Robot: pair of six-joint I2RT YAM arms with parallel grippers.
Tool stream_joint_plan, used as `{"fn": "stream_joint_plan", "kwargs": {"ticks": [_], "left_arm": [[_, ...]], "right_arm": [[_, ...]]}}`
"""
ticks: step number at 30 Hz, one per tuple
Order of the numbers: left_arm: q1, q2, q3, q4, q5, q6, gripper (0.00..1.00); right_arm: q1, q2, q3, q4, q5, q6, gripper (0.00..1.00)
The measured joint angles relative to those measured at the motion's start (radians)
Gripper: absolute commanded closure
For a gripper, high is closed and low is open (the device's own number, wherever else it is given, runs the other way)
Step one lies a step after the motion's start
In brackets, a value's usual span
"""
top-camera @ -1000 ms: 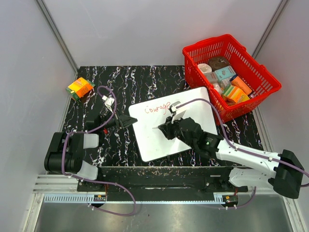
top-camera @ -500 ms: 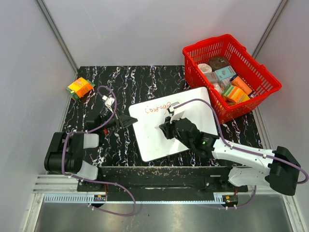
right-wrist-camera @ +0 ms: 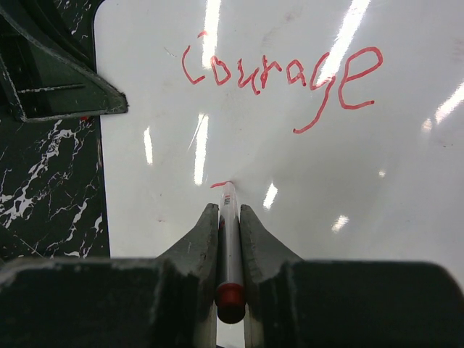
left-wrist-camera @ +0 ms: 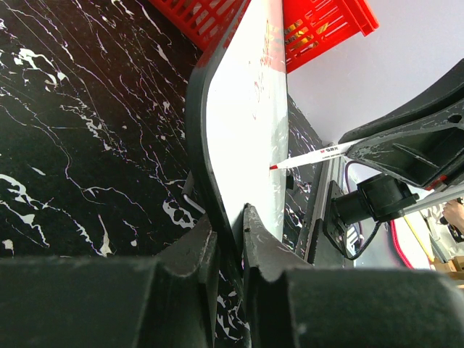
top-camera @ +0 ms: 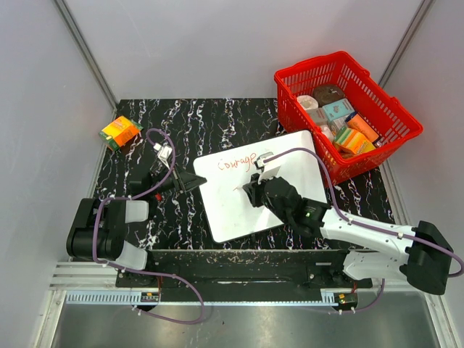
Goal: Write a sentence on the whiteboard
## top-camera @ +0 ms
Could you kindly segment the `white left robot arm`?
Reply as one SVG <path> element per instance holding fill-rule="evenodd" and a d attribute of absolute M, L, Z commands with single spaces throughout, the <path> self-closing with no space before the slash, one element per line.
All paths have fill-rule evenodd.
<path fill-rule="evenodd" d="M 147 251 L 126 240 L 126 228 L 130 223 L 147 221 L 155 213 L 162 193 L 187 193 L 206 182 L 206 178 L 176 167 L 159 188 L 135 202 L 114 200 L 105 204 L 97 233 L 97 257 L 122 268 L 133 269 L 131 276 L 135 282 L 140 286 L 151 286 L 156 281 L 157 269 L 147 262 Z M 66 241 L 70 257 L 92 261 L 94 224 L 99 205 L 98 199 L 84 198 L 80 201 Z"/>

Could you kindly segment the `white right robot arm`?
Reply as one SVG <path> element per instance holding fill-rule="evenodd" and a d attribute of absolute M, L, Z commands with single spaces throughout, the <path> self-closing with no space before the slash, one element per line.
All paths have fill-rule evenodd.
<path fill-rule="evenodd" d="M 407 281 L 428 294 L 443 295 L 453 251 L 439 229 L 420 221 L 417 226 L 392 225 L 355 217 L 328 203 L 304 198 L 281 177 L 260 180 L 252 175 L 243 185 L 253 207 L 265 207 L 301 236 L 345 241 L 364 247 L 348 252 L 329 270 L 339 287 L 353 280 L 384 278 Z"/>

